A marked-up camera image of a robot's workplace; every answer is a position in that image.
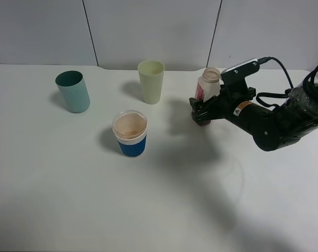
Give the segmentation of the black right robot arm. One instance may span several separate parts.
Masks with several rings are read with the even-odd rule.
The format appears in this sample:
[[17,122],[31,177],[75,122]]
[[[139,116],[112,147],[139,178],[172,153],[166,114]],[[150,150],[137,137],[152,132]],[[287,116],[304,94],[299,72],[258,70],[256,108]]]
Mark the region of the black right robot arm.
[[190,98],[192,118],[203,121],[226,119],[254,139],[264,151],[295,144],[318,128],[318,83],[314,78],[318,65],[301,84],[284,93],[257,93],[245,81],[259,71],[271,57],[250,59],[224,70],[220,93],[208,101]]

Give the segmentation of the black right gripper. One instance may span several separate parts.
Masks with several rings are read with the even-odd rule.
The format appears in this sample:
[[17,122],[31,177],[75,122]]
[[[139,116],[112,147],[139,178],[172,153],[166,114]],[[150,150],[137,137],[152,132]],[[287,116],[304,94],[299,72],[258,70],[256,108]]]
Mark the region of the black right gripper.
[[245,94],[234,92],[229,96],[225,86],[220,87],[220,94],[207,101],[189,98],[192,119],[196,124],[208,124],[208,121],[217,119],[242,123],[243,120],[264,115],[264,108],[252,102],[257,95],[255,88],[249,87]]

